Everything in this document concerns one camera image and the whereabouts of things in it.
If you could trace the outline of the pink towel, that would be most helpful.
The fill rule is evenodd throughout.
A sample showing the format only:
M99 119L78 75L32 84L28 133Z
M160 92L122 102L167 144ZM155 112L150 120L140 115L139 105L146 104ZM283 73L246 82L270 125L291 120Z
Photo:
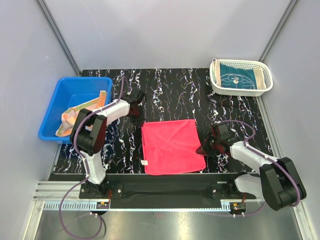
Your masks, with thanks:
M177 175L202 171L205 158L194 119L147 122L141 127L144 171L148 175Z

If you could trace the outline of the teal beige Doraemon towel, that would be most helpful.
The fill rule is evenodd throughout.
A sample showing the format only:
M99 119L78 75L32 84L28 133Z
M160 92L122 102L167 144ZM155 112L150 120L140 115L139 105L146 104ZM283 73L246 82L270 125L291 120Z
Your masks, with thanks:
M214 82L222 88L265 90L267 88L261 68L243 69L227 66L213 60Z

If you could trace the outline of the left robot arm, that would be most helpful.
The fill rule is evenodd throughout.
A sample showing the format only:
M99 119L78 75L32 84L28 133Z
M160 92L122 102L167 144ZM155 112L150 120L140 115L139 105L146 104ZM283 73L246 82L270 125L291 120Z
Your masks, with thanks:
M79 111L69 140L85 168L85 177L80 181L81 199L102 199L111 195L116 186L108 183L101 158L107 126L122 117L128 117L134 125L142 125L145 121L145 98L144 91L134 88L105 106Z

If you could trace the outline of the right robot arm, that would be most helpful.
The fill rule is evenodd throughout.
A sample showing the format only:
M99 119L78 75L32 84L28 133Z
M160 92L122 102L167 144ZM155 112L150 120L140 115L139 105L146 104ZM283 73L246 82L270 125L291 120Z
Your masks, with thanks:
M259 176L244 171L237 173L226 182L222 193L235 199L245 194L255 196L275 211L298 206L307 197L307 191L294 162L254 148L249 144L252 136L242 140L227 124L226 120L214 124L196 153L206 157L225 154L249 166Z

